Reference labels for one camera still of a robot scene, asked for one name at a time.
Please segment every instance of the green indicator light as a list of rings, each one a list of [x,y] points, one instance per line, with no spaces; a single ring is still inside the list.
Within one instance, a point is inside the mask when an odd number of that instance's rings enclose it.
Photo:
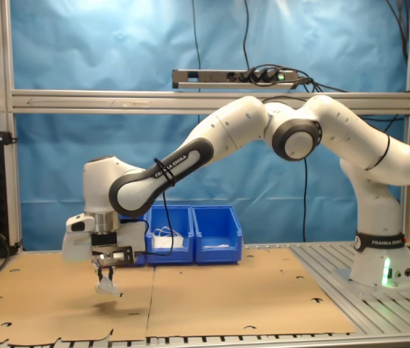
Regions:
[[[384,261],[384,272],[382,274],[382,286],[387,286],[388,270],[390,269],[390,258],[387,257]]]

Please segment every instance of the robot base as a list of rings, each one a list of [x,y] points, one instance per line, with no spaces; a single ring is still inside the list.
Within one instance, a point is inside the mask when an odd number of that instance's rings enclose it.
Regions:
[[[350,292],[361,299],[400,291],[410,291],[410,250],[365,249],[357,252],[351,272],[338,269],[333,272]]]

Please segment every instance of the horizontal metal bar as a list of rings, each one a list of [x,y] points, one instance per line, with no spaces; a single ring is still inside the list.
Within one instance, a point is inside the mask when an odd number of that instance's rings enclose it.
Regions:
[[[304,101],[295,99],[307,100],[315,95],[319,94],[13,90],[12,105],[15,113],[209,115],[243,96],[255,96],[260,100],[278,97],[287,105],[299,108]],[[325,95],[342,102],[358,115],[409,113],[408,93]]]
[[[222,88],[222,89],[292,89],[293,83],[238,83],[238,82],[179,82],[179,88]]]

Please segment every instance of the metal extrusion rail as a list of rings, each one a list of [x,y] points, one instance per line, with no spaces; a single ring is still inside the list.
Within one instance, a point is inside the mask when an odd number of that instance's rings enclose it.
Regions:
[[[273,336],[206,336],[151,338],[146,341],[109,342],[57,341],[42,348],[108,348],[108,347],[410,347],[410,291],[391,297],[361,301],[343,288],[333,276],[338,268],[353,264],[354,249],[350,242],[310,244],[247,245],[248,249],[288,247],[313,274],[322,289],[355,324],[353,334],[273,335]],[[0,348],[8,347],[6,343]]]

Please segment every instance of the white object in bin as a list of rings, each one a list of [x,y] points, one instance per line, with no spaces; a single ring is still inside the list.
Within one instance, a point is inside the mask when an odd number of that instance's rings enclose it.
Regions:
[[[174,235],[174,245],[173,249],[184,247],[184,237],[177,231],[173,230]],[[168,226],[163,228],[157,228],[153,231],[153,247],[155,249],[159,248],[171,248],[172,244],[171,230]]]
[[[221,245],[205,245],[203,248],[204,248],[204,249],[207,249],[207,248],[229,248],[229,245],[228,245],[228,244],[221,244]]]

